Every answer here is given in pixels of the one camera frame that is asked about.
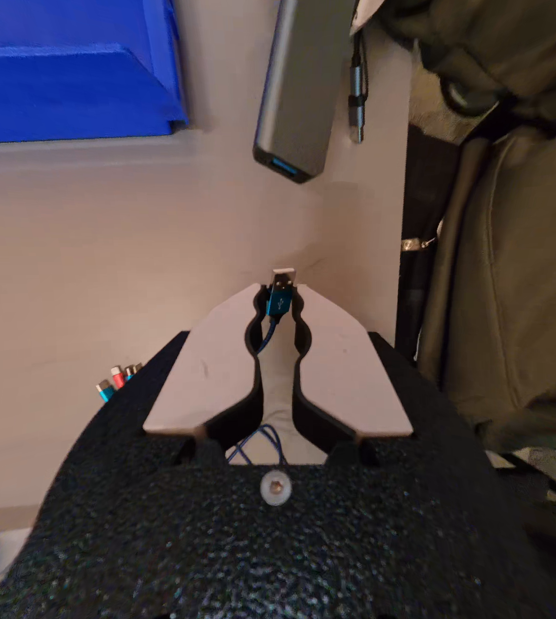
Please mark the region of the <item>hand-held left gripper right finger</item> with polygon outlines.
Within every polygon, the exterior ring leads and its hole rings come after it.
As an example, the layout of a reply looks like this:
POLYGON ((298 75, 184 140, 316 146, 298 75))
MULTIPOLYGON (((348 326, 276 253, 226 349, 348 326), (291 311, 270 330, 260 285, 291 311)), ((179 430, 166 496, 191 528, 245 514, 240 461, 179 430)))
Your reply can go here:
POLYGON ((409 437, 412 424, 367 330, 299 284, 293 293, 292 419, 314 445, 409 437))

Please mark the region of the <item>pale desk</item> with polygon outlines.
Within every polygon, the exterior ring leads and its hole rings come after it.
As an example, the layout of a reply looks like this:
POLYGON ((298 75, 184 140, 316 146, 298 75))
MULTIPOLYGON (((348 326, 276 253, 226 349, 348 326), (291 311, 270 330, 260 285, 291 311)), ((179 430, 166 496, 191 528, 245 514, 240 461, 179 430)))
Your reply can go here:
POLYGON ((412 55, 367 25, 365 139, 346 65, 325 169, 295 184, 252 155, 278 4, 177 2, 190 129, 0 145, 0 530, 34 521, 112 366, 274 267, 394 344, 412 55))

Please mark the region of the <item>small grey USB hub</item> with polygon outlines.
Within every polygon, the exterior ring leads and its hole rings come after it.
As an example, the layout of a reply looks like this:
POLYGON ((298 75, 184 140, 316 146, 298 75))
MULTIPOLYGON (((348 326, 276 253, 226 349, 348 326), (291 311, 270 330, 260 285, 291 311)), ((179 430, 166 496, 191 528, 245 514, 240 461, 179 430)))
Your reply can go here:
POLYGON ((281 1, 253 158, 291 182, 322 174, 356 1, 281 1))

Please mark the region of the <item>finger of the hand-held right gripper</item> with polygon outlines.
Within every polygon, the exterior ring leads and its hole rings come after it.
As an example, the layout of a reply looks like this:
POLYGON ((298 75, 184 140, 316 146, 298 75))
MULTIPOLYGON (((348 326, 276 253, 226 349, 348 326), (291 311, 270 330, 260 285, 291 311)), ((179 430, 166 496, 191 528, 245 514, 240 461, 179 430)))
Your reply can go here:
POLYGON ((350 35, 355 35, 381 7, 381 0, 356 1, 351 21, 350 35))

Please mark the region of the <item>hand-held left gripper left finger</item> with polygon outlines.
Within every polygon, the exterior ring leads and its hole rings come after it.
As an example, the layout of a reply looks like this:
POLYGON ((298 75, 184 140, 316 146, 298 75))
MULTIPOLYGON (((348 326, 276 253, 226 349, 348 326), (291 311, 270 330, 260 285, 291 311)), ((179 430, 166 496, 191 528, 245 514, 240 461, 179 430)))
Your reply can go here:
POLYGON ((197 323, 144 422, 147 434, 240 441, 258 428, 264 303, 265 287, 253 283, 197 323))

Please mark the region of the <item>blue plastic bin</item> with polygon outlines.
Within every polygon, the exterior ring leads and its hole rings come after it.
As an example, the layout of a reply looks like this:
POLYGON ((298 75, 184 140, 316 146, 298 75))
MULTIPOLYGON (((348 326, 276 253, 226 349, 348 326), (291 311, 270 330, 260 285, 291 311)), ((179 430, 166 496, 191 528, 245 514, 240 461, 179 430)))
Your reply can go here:
POLYGON ((173 1, 0 1, 0 143, 188 125, 173 1))

